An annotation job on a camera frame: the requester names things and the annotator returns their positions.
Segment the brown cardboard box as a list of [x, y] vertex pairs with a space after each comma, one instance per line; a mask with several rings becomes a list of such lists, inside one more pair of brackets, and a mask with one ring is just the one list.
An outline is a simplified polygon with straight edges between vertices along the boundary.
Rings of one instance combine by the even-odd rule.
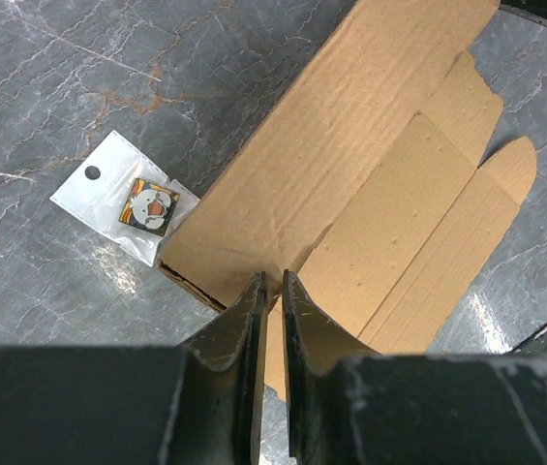
[[469, 45], [496, 1], [360, 1], [160, 252], [216, 309], [295, 272], [384, 354], [425, 352], [536, 178]]

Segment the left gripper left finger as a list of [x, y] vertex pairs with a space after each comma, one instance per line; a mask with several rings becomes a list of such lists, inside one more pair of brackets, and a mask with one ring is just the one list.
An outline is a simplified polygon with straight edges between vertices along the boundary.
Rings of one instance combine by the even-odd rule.
[[255, 464], [268, 292], [176, 346], [0, 346], [0, 464]]

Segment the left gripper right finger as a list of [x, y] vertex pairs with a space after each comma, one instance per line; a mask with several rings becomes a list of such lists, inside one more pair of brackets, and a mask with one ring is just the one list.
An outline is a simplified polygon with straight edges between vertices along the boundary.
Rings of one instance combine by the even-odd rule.
[[291, 271], [282, 306], [298, 463], [547, 464], [546, 356], [383, 355]]

